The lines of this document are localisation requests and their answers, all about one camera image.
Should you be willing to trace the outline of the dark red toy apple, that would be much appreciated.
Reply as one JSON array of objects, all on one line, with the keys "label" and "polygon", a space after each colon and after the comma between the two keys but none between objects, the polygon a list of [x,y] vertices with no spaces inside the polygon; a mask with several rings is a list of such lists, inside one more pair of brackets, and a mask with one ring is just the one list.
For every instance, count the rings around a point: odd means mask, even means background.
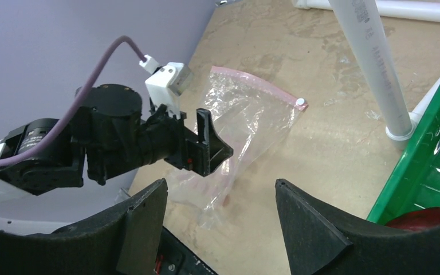
[{"label": "dark red toy apple", "polygon": [[422,231],[440,225],[440,207],[415,210],[388,221],[385,226],[404,231]]}]

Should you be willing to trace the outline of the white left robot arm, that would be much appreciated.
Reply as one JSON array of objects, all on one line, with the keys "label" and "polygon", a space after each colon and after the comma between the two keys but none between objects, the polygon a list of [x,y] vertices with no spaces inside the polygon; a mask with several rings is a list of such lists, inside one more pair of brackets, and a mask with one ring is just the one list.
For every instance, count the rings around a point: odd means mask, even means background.
[{"label": "white left robot arm", "polygon": [[[198,130],[185,113],[152,107],[142,119],[143,100],[133,89],[105,84],[91,89],[70,122],[31,157],[0,166],[0,204],[58,189],[76,190],[88,177],[103,186],[110,179],[163,160],[200,176],[214,173],[233,149],[217,134],[210,111],[197,109]],[[0,217],[0,230],[17,235],[51,233],[57,221]]]}]

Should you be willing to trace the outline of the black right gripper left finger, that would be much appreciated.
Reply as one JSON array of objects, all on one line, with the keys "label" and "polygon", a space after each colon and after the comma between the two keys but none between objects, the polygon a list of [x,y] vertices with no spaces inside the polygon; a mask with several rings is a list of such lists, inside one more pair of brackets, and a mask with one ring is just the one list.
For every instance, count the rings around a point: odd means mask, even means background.
[{"label": "black right gripper left finger", "polygon": [[50,234],[0,230],[0,274],[154,274],[166,203],[159,179]]}]

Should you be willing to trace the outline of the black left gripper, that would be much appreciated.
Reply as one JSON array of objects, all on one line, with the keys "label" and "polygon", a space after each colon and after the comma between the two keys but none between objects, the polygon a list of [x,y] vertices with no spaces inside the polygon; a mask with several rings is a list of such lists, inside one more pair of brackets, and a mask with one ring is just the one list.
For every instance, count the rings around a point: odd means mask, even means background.
[{"label": "black left gripper", "polygon": [[179,170],[206,177],[233,156],[232,147],[216,132],[209,110],[197,109],[197,143],[186,141],[184,118],[184,114],[171,117],[162,104],[139,125],[139,167],[164,160]]}]

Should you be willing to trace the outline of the clear zip top bag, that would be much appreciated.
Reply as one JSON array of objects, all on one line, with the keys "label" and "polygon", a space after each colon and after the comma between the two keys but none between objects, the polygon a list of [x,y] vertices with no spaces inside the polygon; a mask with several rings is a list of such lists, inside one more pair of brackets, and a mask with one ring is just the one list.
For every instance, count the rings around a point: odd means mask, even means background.
[{"label": "clear zip top bag", "polygon": [[284,139],[308,102],[252,74],[214,66],[201,106],[211,112],[216,131],[233,148],[233,156],[207,177],[171,170],[166,179],[169,200],[192,207],[198,225],[211,229],[222,222],[222,208],[235,180]]}]

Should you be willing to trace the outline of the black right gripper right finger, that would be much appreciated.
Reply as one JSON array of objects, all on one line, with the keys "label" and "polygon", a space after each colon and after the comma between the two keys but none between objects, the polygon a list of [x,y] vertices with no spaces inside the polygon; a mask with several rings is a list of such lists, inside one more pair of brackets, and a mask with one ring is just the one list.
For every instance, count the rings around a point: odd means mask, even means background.
[{"label": "black right gripper right finger", "polygon": [[286,179],[276,205],[292,274],[440,274],[440,225],[419,232],[361,219]]}]

